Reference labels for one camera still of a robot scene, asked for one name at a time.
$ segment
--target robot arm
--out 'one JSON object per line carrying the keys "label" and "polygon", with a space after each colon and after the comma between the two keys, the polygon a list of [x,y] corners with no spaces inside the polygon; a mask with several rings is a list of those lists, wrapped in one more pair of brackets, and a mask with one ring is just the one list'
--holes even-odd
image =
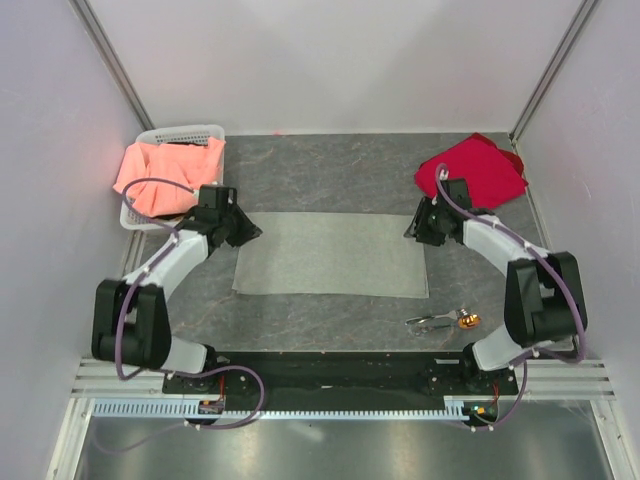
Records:
{"label": "robot arm", "polygon": [[[424,197],[405,236],[429,245],[451,237],[475,250],[506,277],[504,324],[465,350],[465,375],[507,367],[531,348],[546,347],[576,334],[576,325],[564,295],[550,275],[523,246],[495,228],[500,220],[486,210],[473,210],[463,179],[444,181],[443,187],[461,208],[481,220],[462,216],[438,195]],[[531,246],[567,284],[583,326],[587,326],[578,264],[570,253],[550,253]]]}
{"label": "robot arm", "polygon": [[[199,373],[215,350],[171,335],[166,302],[176,287],[224,242],[239,247],[262,231],[236,202],[234,188],[202,186],[198,205],[178,223],[178,239],[171,237],[158,253],[121,280],[104,280],[96,291],[91,351],[94,358],[114,361],[116,330],[124,306],[135,311],[135,323],[125,323],[121,343],[123,363],[149,369]],[[166,255],[166,249],[175,244]]]}

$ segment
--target gray floor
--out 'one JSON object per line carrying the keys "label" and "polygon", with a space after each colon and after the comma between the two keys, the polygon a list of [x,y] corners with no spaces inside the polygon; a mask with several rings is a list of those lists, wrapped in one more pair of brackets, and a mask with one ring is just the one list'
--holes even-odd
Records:
{"label": "gray floor", "polygon": [[[413,215],[422,193],[419,165],[467,134],[318,135],[229,138],[225,183],[247,212]],[[489,135],[509,148],[506,134]],[[538,242],[530,205],[520,197],[497,210],[504,223]],[[150,237],[151,255],[162,237]],[[237,251],[214,253],[169,301],[173,332],[218,350],[461,349],[502,322],[504,278],[475,252],[449,241],[425,247],[427,300],[350,295],[238,295]],[[404,320],[466,307],[483,323],[413,337]]]}
{"label": "gray floor", "polygon": [[[420,421],[265,420],[226,432],[180,428],[116,456],[87,447],[84,478],[238,480],[606,480],[613,476],[588,404],[523,404],[494,432]],[[98,418],[111,449],[176,420]]]}

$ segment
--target basket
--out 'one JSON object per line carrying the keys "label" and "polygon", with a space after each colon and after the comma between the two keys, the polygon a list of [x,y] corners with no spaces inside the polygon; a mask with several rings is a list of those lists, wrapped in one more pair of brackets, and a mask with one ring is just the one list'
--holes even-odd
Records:
{"label": "basket", "polygon": [[[207,145],[209,137],[224,140],[224,129],[218,125],[187,125],[184,127],[157,128],[142,132],[136,138],[136,142],[160,145],[169,142],[188,142],[196,145]],[[220,156],[220,178],[218,183],[222,183],[224,174],[224,150]],[[167,222],[169,225],[176,225],[178,222]],[[147,222],[143,218],[133,213],[127,205],[122,202],[120,208],[120,225],[127,230],[144,230],[146,232],[161,232],[164,229],[158,225]]]}

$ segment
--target rectangular cloth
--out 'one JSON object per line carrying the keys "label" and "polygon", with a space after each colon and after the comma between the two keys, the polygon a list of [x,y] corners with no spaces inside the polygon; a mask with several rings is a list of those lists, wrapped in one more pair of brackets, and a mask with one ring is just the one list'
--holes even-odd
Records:
{"label": "rectangular cloth", "polygon": [[251,213],[264,232],[240,247],[233,289],[428,298],[422,244],[402,235],[412,216]]}

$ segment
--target red fabric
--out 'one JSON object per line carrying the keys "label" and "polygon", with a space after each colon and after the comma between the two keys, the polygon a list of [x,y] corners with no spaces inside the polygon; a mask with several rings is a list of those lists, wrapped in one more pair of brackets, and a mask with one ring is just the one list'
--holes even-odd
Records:
{"label": "red fabric", "polygon": [[469,138],[424,162],[415,174],[416,185],[428,197],[435,197],[436,167],[444,163],[449,178],[464,178],[475,208],[496,208],[524,194],[524,165],[517,155],[499,149],[487,137],[474,133]]}

